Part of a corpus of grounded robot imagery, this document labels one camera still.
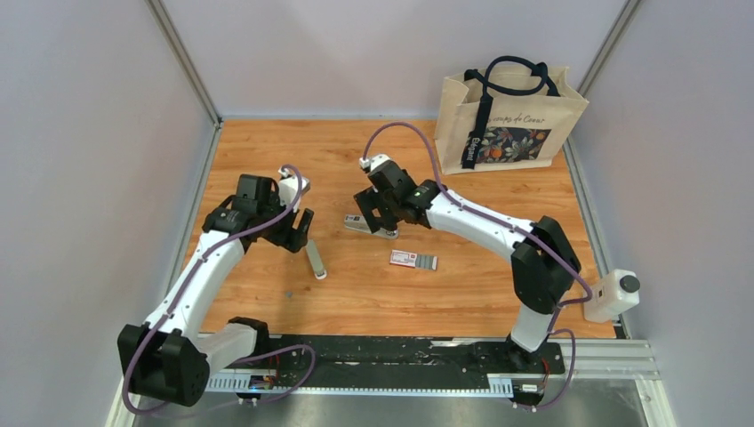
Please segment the white and black stapler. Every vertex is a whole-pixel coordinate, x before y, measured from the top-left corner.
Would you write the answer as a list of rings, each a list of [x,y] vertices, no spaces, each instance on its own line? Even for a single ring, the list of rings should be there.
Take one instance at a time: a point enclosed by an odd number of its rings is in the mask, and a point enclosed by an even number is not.
[[[377,231],[371,231],[365,218],[361,215],[346,214],[344,217],[344,227],[348,230],[354,230],[385,239],[397,239],[399,236],[397,230],[390,231],[379,229]]]

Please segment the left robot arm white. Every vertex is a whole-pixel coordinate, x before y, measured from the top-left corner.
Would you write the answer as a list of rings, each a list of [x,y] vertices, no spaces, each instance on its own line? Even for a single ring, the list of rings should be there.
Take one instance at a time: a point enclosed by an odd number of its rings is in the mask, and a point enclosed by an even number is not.
[[[123,370],[121,399],[139,415],[130,397],[158,400],[154,414],[168,404],[194,406],[211,377],[245,363],[252,369],[278,358],[267,323],[235,317],[218,332],[200,336],[200,327],[229,273],[264,239],[290,253],[308,243],[314,213],[301,210],[309,180],[293,165],[280,178],[243,174],[235,193],[206,215],[197,247],[168,294],[139,325],[126,325],[117,337]]]

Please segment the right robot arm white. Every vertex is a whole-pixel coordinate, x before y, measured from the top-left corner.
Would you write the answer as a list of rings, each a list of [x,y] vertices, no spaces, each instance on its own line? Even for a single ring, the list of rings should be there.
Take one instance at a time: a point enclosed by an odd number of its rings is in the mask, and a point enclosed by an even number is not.
[[[497,213],[437,181],[416,183],[385,155],[360,159],[359,166],[371,185],[354,199],[372,233],[394,232],[400,222],[421,225],[464,238],[509,263],[520,309],[507,359],[521,373],[538,366],[557,305],[582,268],[561,225],[549,216],[533,222]]]

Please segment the red white staple box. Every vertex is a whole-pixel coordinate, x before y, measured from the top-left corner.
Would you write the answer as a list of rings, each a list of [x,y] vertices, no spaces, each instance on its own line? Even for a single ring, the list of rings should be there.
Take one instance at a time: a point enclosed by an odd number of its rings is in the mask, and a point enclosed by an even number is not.
[[[417,254],[403,250],[392,250],[389,264],[421,270],[436,270],[438,258],[435,255]]]

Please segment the beige tote bag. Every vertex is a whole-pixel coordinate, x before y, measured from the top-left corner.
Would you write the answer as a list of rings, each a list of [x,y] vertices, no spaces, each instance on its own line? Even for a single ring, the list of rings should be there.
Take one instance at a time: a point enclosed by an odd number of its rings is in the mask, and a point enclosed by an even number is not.
[[[434,140],[445,174],[551,165],[589,106],[566,67],[503,55],[445,77]]]

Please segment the white bottle black cap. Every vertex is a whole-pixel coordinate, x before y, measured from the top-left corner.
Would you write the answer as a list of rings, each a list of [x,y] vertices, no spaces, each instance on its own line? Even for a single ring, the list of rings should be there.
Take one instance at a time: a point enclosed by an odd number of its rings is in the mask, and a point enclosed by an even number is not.
[[[635,272],[612,270],[591,287],[592,298],[583,304],[584,318],[593,323],[611,321],[639,304],[640,287]]]

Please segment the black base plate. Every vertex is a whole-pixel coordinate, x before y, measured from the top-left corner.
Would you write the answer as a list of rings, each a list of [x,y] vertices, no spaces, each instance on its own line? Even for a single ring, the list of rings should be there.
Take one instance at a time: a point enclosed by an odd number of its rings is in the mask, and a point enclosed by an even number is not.
[[[542,383],[568,367],[560,346],[528,353],[505,339],[283,334],[269,341],[283,354],[216,374],[207,388],[238,392],[486,391],[496,375]]]

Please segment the slotted aluminium rail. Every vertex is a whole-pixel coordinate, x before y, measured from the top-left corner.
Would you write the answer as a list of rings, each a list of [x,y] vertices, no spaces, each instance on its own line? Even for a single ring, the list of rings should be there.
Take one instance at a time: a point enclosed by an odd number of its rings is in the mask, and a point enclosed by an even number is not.
[[[559,379],[659,376],[648,343],[634,340],[552,338],[527,352],[499,339],[239,332],[148,338],[126,328],[127,390],[189,407],[207,391],[508,398]]]

